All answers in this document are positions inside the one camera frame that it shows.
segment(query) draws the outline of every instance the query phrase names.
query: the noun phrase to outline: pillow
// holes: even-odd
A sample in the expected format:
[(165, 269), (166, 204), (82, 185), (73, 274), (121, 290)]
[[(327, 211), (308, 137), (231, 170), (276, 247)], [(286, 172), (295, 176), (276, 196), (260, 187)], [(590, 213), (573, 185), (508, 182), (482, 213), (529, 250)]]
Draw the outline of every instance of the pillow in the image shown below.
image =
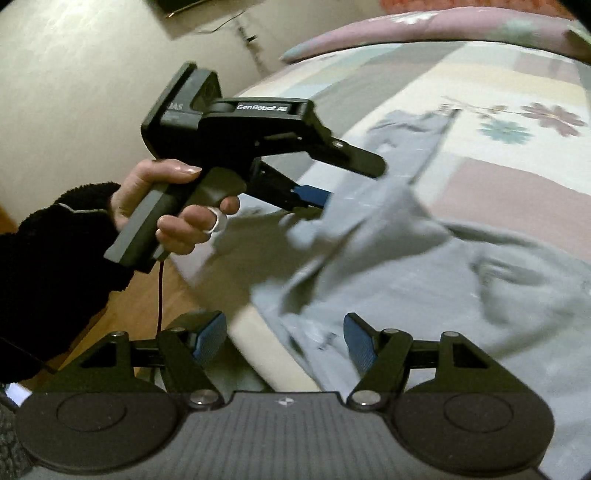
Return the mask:
[(498, 7), (549, 17), (574, 18), (558, 0), (380, 0), (380, 3), (389, 14), (454, 7)]
[(492, 7), (385, 15), (312, 38), (285, 52), (281, 60), (294, 63), (330, 51), (378, 43), (476, 40), (536, 48), (591, 63), (591, 44), (571, 30), (578, 25), (565, 18)]

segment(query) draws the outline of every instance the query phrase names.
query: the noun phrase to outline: gripper handle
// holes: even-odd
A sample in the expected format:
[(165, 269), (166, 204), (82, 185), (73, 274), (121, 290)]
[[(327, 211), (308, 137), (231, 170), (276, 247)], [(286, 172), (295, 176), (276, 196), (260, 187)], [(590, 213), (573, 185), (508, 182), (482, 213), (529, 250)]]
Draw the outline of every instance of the gripper handle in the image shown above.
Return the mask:
[(112, 262), (148, 273), (168, 256), (156, 240), (162, 215), (178, 215), (188, 205), (219, 207), (225, 197), (246, 191), (246, 183), (228, 168), (214, 167), (187, 184), (158, 183), (148, 192), (113, 245), (105, 252)]

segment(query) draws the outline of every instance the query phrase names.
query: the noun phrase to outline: circular pad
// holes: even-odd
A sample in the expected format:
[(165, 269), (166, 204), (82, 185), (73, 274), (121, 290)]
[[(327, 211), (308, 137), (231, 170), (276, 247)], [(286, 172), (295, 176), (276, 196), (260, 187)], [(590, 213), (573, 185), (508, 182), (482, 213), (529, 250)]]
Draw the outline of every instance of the circular pad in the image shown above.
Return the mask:
[(34, 393), (18, 411), (17, 437), (42, 465), (98, 473), (147, 457), (176, 425), (176, 406), (163, 391)]
[(464, 393), (444, 405), (445, 416), (467, 432), (490, 433), (506, 427), (513, 419), (511, 406), (492, 395)]
[(57, 419), (72, 430), (96, 432), (112, 427), (125, 413), (125, 404), (116, 395), (81, 393), (59, 406)]
[(398, 399), (392, 421), (413, 455), (443, 471), (476, 477), (537, 466), (554, 433), (550, 409), (528, 392), (458, 394), (412, 388)]

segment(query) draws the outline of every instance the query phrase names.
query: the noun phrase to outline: bedsheet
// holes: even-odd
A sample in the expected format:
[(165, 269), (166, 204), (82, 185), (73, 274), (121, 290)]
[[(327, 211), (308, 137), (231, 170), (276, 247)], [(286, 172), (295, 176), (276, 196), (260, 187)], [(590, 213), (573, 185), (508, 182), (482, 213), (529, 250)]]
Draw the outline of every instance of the bedsheet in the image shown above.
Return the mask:
[[(336, 136), (364, 148), (368, 131), (392, 111), (420, 115), (458, 109), (438, 154), (413, 184), (422, 204), (435, 217), (509, 229), (590, 261), (590, 90), (591, 67), (581, 62), (509, 44), (457, 41), (380, 44), (319, 55), (243, 95), (312, 98)], [(374, 148), (379, 151), (380, 145)], [(300, 183), (328, 190), (347, 176), (306, 155), (270, 163)], [(256, 229), (262, 226), (258, 215), (253, 206), (234, 221)], [(279, 221), (285, 213), (272, 215)], [(232, 270), (236, 266), (216, 253), (221, 240), (177, 258), (182, 275), (203, 304), (226, 312), (232, 339), (271, 386), (317, 388), (266, 328), (250, 302), (249, 286)], [(412, 326), (407, 330), (414, 333)], [(548, 374), (563, 373), (560, 363), (549, 364)], [(568, 382), (587, 385), (584, 364), (565, 368), (570, 368)], [(591, 397), (591, 382), (587, 386)], [(553, 405), (560, 435), (543, 466), (555, 478), (574, 479), (591, 469), (585, 445), (570, 448), (573, 439), (589, 436), (581, 427), (584, 419), (569, 417), (573, 401), (565, 395)], [(565, 472), (568, 476), (559, 475)]]

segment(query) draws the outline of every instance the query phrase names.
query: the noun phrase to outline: white wall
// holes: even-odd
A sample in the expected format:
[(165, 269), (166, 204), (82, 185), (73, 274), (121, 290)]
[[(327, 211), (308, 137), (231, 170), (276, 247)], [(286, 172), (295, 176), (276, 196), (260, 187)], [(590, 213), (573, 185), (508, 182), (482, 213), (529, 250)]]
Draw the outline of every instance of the white wall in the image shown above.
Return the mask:
[(365, 18), (380, 17), (386, 15), (382, 7), (380, 6), (379, 0), (353, 0), (357, 8)]
[(216, 0), (169, 20), (147, 0), (14, 0), (0, 12), (0, 205), (17, 221), (84, 183), (121, 181), (149, 155), (144, 116), (186, 60), (236, 94), (261, 78), (228, 13), (256, 34), (269, 71), (288, 48), (361, 20), (360, 0)]

